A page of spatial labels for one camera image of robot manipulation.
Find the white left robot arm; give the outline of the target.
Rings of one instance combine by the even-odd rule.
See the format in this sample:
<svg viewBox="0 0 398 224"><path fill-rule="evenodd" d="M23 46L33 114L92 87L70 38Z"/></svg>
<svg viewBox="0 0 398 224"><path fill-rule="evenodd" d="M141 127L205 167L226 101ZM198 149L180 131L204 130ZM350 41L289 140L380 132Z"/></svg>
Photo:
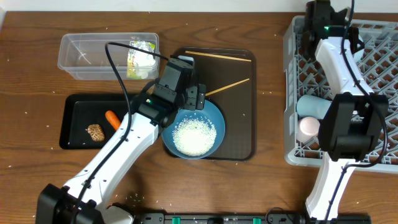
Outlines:
<svg viewBox="0 0 398 224"><path fill-rule="evenodd" d="M206 87L198 82L194 59L172 55L166 61L160 78L126 100L120 127L93 160L63 187L48 184L41 191L36 223L133 223L131 212L108 204L115 188L179 110L204 107Z"/></svg>

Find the brown cookie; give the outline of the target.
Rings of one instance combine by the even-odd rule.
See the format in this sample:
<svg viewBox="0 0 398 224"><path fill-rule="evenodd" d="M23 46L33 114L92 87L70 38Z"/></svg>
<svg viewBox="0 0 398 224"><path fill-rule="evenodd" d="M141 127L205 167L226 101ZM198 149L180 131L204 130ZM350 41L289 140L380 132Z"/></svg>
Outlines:
<svg viewBox="0 0 398 224"><path fill-rule="evenodd" d="M99 124L91 124L87 128L91 139L96 142L104 141L105 135Z"/></svg>

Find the wooden chopstick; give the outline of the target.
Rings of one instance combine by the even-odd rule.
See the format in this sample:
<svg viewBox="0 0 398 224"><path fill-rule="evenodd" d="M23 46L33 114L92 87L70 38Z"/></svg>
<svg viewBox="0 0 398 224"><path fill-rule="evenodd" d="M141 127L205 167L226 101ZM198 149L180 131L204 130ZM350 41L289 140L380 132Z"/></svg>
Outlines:
<svg viewBox="0 0 398 224"><path fill-rule="evenodd" d="M223 87L221 87L221 88L218 88L218 89L216 89L216 90L213 90L213 91L210 91L210 92L206 93L205 96L210 96L210 95L212 95L212 94L215 94L215 93L224 91L224 90L226 90L226 89L228 89L228 88L234 87L234 86L236 86L236 85L240 85L240 84L242 84L242 83L244 83L244 82L247 82L247 81L249 81L249 80L250 80L250 78L247 78L247 79L244 79L244 80L241 80L241 81L238 81L238 82L235 82L235 83L232 83L232 84L223 86Z"/></svg>
<svg viewBox="0 0 398 224"><path fill-rule="evenodd" d="M237 61L243 61L243 62L251 62L252 60L245 59L245 58L237 58L237 57L230 57L230 56L224 56L224 55L216 55L216 54L208 54L208 53L203 53L203 52L193 52L193 51L185 51L186 54L192 54L192 55L201 55L201 56L206 56L206 57L213 57L213 58L222 58L226 60L237 60Z"/></svg>

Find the yellow foil snack wrapper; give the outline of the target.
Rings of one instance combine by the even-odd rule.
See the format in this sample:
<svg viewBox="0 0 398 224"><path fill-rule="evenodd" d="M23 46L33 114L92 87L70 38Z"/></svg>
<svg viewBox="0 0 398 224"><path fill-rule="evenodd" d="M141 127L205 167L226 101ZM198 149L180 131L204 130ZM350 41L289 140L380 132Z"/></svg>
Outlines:
<svg viewBox="0 0 398 224"><path fill-rule="evenodd" d="M130 46L152 53L155 50L155 44L143 40L130 41ZM153 55L130 49L127 55L126 76L138 80L148 79L155 63Z"/></svg>

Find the dark blue plate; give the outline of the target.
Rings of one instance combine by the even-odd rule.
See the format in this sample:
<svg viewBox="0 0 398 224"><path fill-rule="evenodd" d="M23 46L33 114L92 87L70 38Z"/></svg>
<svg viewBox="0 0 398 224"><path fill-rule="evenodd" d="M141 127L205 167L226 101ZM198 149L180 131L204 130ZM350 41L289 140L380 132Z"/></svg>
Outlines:
<svg viewBox="0 0 398 224"><path fill-rule="evenodd" d="M185 154L182 154L177 150L175 147L175 144L172 139L172 131L174 130L174 127L178 125L184 118L186 119L202 119L204 121L207 121L211 124L213 124L216 128L217 132L217 137L215 139L215 143L213 147L204 155L202 156L187 156ZM174 122L168 127L165 128L162 132L162 140L165 145L165 147L169 150L169 152L177 157L183 158L183 159L202 159L210 154L214 153L220 146L221 143L223 142L224 136L226 132L226 125L225 125L225 120L223 117L223 114L221 111L218 109L216 105L214 105L212 102L206 100L205 101L205 107L202 110L195 110L195 111L190 111L190 110L184 110L180 109L177 113L177 116L175 117Z"/></svg>

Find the light blue small bowl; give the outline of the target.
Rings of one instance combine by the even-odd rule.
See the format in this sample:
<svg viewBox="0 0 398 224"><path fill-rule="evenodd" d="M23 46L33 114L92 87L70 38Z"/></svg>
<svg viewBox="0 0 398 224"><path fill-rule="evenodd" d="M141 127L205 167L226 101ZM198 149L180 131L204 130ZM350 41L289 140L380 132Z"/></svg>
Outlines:
<svg viewBox="0 0 398 224"><path fill-rule="evenodd" d="M360 62L363 55L364 55L364 42L363 42L363 38L358 35L359 38L359 43L357 44L358 47L358 51L354 53L353 57L354 57L354 61L356 63Z"/></svg>

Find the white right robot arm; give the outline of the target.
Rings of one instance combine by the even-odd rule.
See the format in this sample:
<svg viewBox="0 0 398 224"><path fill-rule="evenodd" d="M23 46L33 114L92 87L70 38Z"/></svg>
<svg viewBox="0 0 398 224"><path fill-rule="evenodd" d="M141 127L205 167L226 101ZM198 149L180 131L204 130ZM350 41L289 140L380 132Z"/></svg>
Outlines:
<svg viewBox="0 0 398 224"><path fill-rule="evenodd" d="M364 49L359 30L351 25L354 7L336 12L330 1L306 4L302 48L325 72L333 101L320 123L318 141L324 152L322 165L305 201L306 217L298 223L370 223L365 216L338 216L338 205L351 174L357 168L375 166L361 161L384 136L382 158L387 149L385 117L388 99L376 94L364 80L354 60Z"/></svg>

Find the orange carrot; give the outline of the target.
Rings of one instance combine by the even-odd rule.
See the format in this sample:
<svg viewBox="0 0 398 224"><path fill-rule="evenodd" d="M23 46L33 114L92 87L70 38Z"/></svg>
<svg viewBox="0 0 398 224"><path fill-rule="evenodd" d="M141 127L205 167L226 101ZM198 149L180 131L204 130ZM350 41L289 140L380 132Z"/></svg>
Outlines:
<svg viewBox="0 0 398 224"><path fill-rule="evenodd" d="M121 125L121 121L117 115L113 111L108 110L105 112L105 117L108 123L117 131Z"/></svg>

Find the white napkin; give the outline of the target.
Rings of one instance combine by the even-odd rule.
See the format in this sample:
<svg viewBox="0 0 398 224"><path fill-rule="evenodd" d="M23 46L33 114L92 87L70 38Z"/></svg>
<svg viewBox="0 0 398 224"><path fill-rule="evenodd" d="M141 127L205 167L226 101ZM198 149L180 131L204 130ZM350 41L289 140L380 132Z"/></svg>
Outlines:
<svg viewBox="0 0 398 224"><path fill-rule="evenodd" d="M151 54L131 49L127 75L129 78L137 80L155 78L156 59Z"/></svg>

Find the light blue cup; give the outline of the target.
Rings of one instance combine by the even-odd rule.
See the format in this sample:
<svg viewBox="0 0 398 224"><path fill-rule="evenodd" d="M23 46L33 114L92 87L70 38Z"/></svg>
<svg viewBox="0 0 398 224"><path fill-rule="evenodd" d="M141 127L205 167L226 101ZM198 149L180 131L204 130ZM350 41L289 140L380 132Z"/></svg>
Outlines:
<svg viewBox="0 0 398 224"><path fill-rule="evenodd" d="M331 101L312 95L303 95L297 102L296 111L300 117L323 119L331 106Z"/></svg>

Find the pink cup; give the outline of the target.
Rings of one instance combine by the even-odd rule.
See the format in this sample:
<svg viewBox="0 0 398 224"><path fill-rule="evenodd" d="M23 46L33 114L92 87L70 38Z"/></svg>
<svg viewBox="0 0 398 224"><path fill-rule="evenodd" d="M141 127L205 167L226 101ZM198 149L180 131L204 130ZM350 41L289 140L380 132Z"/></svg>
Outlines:
<svg viewBox="0 0 398 224"><path fill-rule="evenodd" d="M318 136L320 122L311 116L302 118L298 122L297 140L305 143L312 137Z"/></svg>

